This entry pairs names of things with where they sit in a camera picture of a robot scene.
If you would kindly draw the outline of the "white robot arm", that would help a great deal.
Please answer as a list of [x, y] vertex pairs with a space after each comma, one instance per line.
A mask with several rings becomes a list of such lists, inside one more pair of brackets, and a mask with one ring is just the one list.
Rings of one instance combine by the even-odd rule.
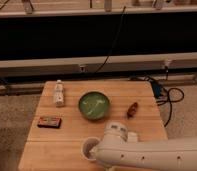
[[90, 150], [106, 168], [137, 167], [159, 171], [197, 171], [197, 137], [131, 141], [127, 127], [109, 122], [102, 140]]

